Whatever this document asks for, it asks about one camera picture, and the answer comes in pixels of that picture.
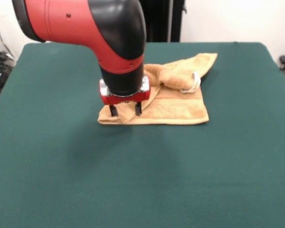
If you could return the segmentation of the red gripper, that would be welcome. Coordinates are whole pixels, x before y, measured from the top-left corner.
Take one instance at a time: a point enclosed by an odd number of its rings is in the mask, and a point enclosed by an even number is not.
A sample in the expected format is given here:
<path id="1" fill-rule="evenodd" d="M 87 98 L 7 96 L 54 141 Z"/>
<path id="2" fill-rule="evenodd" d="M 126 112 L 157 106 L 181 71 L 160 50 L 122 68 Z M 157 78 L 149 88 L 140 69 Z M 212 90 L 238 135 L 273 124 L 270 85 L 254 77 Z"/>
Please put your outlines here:
<path id="1" fill-rule="evenodd" d="M 110 113 L 112 117 L 118 116 L 116 104 L 126 102 L 137 102 L 135 104 L 135 114 L 140 116 L 142 114 L 142 101 L 148 100 L 151 94 L 150 81 L 147 75 L 142 78 L 142 85 L 138 92 L 130 96 L 117 96 L 110 92 L 103 79 L 99 81 L 100 97 L 105 105 L 110 105 Z"/>

